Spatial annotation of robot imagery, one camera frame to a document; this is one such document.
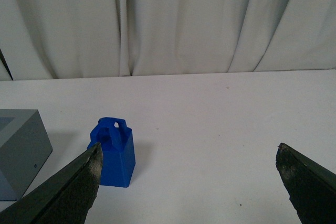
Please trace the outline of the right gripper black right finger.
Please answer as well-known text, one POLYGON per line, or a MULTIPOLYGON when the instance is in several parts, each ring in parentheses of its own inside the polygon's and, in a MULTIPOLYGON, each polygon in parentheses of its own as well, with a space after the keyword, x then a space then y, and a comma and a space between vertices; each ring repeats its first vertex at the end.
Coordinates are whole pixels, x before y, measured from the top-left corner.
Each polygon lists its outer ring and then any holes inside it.
POLYGON ((276 168, 301 223, 335 223, 335 174, 280 143, 276 168))

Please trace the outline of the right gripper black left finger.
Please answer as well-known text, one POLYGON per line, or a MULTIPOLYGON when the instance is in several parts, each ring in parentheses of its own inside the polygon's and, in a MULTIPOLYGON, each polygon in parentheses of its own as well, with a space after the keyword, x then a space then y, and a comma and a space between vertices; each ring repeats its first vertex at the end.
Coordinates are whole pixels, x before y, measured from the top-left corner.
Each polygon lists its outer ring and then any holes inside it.
POLYGON ((97 196, 102 148, 94 144, 21 200, 1 212, 1 223, 84 223, 97 196))

